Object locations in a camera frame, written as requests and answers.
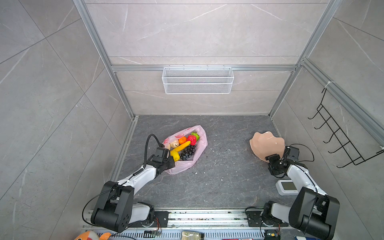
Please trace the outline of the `pink scalloped bowl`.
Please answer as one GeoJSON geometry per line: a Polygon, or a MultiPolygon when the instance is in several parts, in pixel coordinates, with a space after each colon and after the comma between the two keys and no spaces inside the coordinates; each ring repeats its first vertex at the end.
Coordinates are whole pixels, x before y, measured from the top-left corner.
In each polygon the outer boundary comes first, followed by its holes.
{"type": "Polygon", "coordinates": [[[271,132],[259,133],[256,132],[250,139],[250,146],[253,153],[262,161],[268,163],[268,156],[279,155],[283,157],[285,150],[285,140],[275,137],[271,132]]]}

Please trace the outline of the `pink plastic bag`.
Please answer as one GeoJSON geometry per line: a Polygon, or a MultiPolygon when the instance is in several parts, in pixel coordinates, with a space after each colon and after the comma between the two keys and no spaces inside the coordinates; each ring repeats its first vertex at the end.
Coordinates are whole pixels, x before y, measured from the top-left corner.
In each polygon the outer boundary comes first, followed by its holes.
{"type": "Polygon", "coordinates": [[[208,146],[208,140],[206,131],[202,126],[197,125],[167,137],[163,144],[171,152],[175,151],[176,153],[172,155],[177,158],[175,167],[165,172],[176,175],[195,165],[208,146]]]}

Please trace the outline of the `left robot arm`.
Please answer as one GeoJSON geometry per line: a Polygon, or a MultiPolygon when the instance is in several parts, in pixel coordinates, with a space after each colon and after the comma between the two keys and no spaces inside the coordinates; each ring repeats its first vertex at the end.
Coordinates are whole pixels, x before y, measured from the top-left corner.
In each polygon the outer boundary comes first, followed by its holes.
{"type": "Polygon", "coordinates": [[[91,224],[117,233],[136,223],[151,226],[155,220],[154,207],[143,202],[135,203],[134,196],[147,183],[174,166],[170,150],[160,145],[136,172],[120,181],[106,182],[97,196],[91,224]]]}

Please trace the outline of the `yellow fake lemon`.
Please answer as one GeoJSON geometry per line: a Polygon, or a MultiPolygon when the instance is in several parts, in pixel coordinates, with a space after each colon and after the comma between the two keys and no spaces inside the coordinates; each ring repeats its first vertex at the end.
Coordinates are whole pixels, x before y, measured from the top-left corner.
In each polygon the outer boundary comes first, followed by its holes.
{"type": "Polygon", "coordinates": [[[181,158],[180,155],[179,155],[179,152],[174,151],[174,150],[171,151],[171,156],[173,157],[175,162],[179,161],[180,158],[181,158]]]}

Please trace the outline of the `beige fake mushroom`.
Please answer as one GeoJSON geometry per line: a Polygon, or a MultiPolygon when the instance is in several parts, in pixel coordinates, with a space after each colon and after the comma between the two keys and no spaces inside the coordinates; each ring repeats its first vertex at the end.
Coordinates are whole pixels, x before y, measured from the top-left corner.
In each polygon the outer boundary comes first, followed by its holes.
{"type": "Polygon", "coordinates": [[[170,148],[171,149],[176,149],[180,145],[179,140],[175,140],[170,143],[170,148]]]}

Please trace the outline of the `dark fake grapes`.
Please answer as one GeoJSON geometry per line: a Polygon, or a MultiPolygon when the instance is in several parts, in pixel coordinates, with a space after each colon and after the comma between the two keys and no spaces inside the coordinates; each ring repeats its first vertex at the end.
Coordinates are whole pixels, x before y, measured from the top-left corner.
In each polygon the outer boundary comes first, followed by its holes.
{"type": "Polygon", "coordinates": [[[189,145],[184,150],[179,152],[180,161],[192,161],[196,152],[196,146],[189,145]]]}

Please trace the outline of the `yellow fake banana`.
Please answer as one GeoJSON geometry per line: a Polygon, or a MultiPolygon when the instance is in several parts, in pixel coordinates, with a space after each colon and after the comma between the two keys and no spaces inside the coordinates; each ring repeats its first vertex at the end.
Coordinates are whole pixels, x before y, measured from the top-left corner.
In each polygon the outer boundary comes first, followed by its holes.
{"type": "Polygon", "coordinates": [[[180,152],[184,150],[186,147],[188,147],[191,144],[191,141],[186,141],[182,145],[179,145],[177,148],[173,149],[173,151],[180,152]]]}

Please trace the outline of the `orange fake fruit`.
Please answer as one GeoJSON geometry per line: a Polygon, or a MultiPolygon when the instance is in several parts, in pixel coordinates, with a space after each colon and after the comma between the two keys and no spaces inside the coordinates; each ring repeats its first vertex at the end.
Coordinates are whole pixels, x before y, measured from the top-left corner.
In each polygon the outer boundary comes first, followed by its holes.
{"type": "Polygon", "coordinates": [[[182,137],[179,139],[179,144],[182,145],[187,141],[187,137],[182,137]]]}

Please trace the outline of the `red fake strawberry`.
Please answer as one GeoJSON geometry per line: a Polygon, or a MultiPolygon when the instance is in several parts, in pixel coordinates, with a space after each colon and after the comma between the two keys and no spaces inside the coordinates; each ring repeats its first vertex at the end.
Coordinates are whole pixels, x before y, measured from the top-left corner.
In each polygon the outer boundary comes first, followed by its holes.
{"type": "Polygon", "coordinates": [[[191,145],[191,146],[195,146],[196,143],[197,143],[197,137],[196,137],[195,135],[189,135],[189,136],[187,137],[187,141],[190,142],[190,145],[191,145]]]}

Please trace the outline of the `green fake fruit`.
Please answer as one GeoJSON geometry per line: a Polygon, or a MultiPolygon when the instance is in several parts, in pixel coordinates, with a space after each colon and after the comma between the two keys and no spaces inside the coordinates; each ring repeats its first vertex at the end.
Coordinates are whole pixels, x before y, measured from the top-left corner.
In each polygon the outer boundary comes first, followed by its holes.
{"type": "Polygon", "coordinates": [[[198,141],[200,139],[200,136],[198,135],[197,132],[192,132],[191,135],[196,137],[196,141],[198,141]]]}

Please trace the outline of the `white digital timer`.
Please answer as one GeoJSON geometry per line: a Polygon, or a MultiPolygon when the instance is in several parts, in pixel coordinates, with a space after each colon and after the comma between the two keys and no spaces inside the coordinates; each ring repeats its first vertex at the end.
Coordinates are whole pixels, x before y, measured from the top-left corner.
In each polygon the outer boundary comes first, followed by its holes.
{"type": "Polygon", "coordinates": [[[297,196],[299,194],[292,180],[278,180],[276,188],[281,196],[297,196]]]}

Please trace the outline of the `orange plush toy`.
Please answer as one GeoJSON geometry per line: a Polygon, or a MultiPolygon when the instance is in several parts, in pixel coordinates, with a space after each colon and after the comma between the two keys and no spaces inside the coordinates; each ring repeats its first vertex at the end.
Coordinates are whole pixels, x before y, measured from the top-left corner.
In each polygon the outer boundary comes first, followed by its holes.
{"type": "Polygon", "coordinates": [[[75,240],[108,240],[111,237],[111,233],[104,233],[101,236],[93,231],[87,231],[75,238],[75,240]]]}

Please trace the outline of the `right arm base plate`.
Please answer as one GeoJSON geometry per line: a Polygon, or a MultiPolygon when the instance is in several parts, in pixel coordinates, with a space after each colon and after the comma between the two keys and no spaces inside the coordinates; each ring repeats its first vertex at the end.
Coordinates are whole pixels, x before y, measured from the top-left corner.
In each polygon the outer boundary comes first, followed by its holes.
{"type": "Polygon", "coordinates": [[[264,213],[264,208],[250,206],[245,209],[249,227],[288,227],[289,224],[264,213]]]}

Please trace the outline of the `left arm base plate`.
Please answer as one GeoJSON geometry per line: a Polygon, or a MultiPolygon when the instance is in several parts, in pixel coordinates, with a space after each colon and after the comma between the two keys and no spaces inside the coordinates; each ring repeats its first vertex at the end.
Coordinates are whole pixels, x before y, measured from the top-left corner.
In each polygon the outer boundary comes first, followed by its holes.
{"type": "Polygon", "coordinates": [[[167,211],[155,211],[148,220],[129,224],[129,228],[165,228],[168,226],[169,214],[167,211]]]}

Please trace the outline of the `aluminium front rail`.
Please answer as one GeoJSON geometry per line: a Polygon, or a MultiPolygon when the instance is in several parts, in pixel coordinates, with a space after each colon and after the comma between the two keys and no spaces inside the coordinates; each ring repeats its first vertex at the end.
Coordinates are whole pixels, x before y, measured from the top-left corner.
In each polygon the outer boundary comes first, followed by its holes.
{"type": "Polygon", "coordinates": [[[111,233],[109,240],[312,240],[299,230],[288,227],[249,227],[244,208],[237,209],[163,209],[169,214],[165,228],[127,228],[116,233],[84,224],[82,233],[93,231],[99,236],[111,233]]]}

